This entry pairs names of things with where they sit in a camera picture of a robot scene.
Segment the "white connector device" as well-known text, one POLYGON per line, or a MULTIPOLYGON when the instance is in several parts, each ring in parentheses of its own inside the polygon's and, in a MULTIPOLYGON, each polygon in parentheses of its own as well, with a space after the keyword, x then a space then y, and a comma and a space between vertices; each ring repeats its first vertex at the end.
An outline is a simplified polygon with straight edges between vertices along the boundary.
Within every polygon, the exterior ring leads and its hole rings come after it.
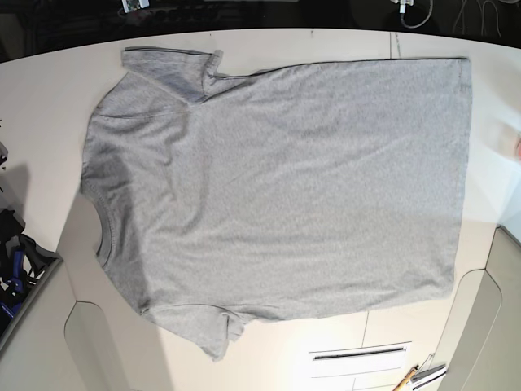
POLYGON ((140 11, 150 6, 149 0, 122 0, 121 2, 125 13, 140 11))

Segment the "blue and black equipment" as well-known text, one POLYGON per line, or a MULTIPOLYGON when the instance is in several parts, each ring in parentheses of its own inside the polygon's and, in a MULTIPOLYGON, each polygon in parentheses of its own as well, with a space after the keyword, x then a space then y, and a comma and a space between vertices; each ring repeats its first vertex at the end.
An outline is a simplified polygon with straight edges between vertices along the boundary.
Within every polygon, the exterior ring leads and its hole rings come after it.
POLYGON ((1 209, 1 316, 12 321, 44 275, 60 261, 24 233, 14 210, 1 209))

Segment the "grey T-shirt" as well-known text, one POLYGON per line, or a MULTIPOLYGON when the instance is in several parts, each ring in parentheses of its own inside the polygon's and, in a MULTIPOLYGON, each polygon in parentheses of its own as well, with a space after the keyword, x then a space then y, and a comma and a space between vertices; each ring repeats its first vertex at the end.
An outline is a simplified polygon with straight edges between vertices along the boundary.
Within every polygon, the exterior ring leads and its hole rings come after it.
POLYGON ((130 47, 93 110, 81 194, 141 317, 224 358, 254 320, 448 296, 471 130, 467 58, 246 76, 220 51, 130 47))

